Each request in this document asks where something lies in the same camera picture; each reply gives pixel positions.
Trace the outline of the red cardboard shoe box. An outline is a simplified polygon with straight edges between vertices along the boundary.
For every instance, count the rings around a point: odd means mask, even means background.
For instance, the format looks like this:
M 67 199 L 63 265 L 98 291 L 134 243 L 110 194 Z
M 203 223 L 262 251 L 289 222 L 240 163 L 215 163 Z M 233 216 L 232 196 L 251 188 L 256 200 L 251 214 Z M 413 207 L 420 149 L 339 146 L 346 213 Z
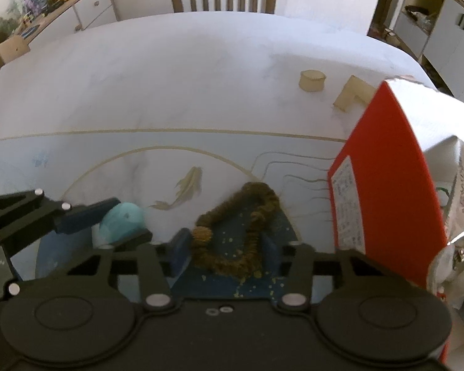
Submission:
M 445 247 L 426 151 L 464 142 L 464 103 L 388 79 L 328 173 L 338 273 L 315 325 L 338 370 L 442 370 L 458 317 L 427 289 Z

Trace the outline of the cardboard box on sideboard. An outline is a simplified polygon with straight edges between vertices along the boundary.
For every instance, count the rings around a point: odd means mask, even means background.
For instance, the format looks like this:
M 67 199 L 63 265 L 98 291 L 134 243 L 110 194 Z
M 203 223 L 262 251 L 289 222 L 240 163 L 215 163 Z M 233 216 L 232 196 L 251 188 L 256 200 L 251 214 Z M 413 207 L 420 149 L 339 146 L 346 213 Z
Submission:
M 0 68 L 29 51 L 27 42 L 20 35 L 10 37 L 0 43 Z

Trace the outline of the round beige wooden block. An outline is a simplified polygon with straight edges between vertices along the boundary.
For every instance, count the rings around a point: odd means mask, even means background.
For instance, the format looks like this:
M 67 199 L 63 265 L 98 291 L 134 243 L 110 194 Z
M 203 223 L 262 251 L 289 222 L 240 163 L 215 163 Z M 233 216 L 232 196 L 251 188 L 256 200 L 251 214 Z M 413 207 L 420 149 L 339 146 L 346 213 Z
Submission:
M 300 74 L 299 87 L 306 92 L 318 92 L 324 89 L 326 74 L 319 70 L 304 70 Z

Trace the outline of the silver foil snack bag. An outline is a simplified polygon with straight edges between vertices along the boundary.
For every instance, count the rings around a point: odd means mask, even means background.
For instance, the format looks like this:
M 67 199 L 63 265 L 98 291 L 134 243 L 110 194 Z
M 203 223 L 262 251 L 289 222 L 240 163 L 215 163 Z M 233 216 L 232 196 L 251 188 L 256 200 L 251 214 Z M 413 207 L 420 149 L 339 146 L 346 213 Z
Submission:
M 427 289 L 437 293 L 453 273 L 455 246 L 464 238 L 464 142 L 449 137 L 426 151 L 430 173 L 442 210 L 446 243 L 435 256 L 427 273 Z

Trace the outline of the white sideboard cabinet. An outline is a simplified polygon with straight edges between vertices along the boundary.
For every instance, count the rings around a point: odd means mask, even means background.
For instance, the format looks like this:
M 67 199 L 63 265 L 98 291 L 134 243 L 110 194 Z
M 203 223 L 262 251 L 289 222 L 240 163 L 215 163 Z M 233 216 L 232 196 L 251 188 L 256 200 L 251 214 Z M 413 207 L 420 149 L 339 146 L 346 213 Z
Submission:
M 71 34 L 118 20 L 113 0 L 67 0 L 52 13 L 34 20 L 24 31 L 12 36 L 20 35 L 31 51 Z

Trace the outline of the large white wall cabinet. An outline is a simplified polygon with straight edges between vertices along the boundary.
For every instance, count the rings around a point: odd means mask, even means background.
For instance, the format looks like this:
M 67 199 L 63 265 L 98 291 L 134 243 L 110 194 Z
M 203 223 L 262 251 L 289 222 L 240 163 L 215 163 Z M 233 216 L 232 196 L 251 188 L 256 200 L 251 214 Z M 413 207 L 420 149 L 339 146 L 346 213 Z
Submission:
M 410 54 L 464 102 L 464 0 L 378 0 L 368 35 Z

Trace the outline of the light blue soft toy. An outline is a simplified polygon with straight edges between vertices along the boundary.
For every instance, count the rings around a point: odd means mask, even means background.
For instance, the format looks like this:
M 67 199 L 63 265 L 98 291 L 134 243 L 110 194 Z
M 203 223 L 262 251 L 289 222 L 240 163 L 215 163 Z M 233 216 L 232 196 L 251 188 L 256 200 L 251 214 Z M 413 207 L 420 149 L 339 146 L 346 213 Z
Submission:
M 144 229 L 144 210 L 134 203 L 119 203 L 102 218 L 95 244 L 112 245 Z

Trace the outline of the rectangular beige wooden block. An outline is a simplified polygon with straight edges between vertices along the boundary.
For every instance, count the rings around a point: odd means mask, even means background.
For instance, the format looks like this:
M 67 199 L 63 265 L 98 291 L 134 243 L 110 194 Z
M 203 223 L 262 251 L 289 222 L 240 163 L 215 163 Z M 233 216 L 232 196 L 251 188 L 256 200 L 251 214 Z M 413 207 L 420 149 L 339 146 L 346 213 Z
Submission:
M 376 94 L 376 88 L 355 75 L 351 75 L 344 86 L 344 101 L 347 104 L 353 99 L 369 104 L 374 94 Z

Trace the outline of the small beige wooden block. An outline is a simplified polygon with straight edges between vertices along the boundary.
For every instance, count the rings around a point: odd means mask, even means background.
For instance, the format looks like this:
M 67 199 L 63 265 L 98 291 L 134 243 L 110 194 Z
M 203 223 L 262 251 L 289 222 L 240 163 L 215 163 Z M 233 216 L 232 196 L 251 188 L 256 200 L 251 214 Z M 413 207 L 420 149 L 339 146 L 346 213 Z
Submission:
M 354 100 L 354 93 L 349 90 L 342 90 L 336 98 L 333 106 L 340 111 L 346 111 Z

